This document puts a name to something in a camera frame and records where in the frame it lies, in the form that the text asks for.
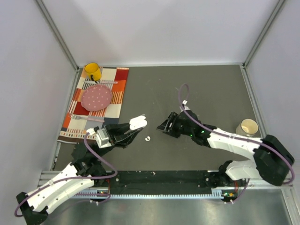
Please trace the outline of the white charging case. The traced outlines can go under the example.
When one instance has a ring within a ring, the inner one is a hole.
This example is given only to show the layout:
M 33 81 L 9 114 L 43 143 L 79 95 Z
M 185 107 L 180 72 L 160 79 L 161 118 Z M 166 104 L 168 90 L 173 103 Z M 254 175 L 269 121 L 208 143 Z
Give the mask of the white charging case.
M 147 121 L 146 121 L 146 116 L 145 115 L 140 115 L 135 118 L 132 118 L 129 121 L 129 129 L 130 130 L 137 130 L 140 128 L 145 128 L 147 126 Z

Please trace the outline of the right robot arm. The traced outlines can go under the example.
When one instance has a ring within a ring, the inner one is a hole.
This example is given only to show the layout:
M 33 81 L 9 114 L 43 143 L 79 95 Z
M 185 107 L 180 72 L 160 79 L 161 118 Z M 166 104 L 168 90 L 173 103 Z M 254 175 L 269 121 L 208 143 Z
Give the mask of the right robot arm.
M 170 113 L 157 130 L 175 138 L 187 135 L 200 146 L 226 150 L 247 158 L 246 161 L 226 161 L 219 168 L 218 178 L 223 185 L 228 186 L 241 179 L 262 179 L 274 186 L 288 183 L 285 179 L 294 158 L 272 135 L 252 138 L 232 134 L 216 126 L 202 124 L 191 110 Z

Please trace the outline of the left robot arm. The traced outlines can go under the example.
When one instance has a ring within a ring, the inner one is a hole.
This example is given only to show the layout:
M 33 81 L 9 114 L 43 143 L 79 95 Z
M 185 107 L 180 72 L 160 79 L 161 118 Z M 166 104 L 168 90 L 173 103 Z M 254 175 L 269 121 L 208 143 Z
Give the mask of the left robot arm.
M 15 217 L 23 217 L 28 225 L 40 225 L 74 195 L 117 176 L 117 169 L 102 156 L 115 147 L 126 148 L 146 126 L 146 120 L 133 118 L 128 123 L 88 129 L 83 142 L 75 146 L 71 163 L 36 190 L 17 195 Z

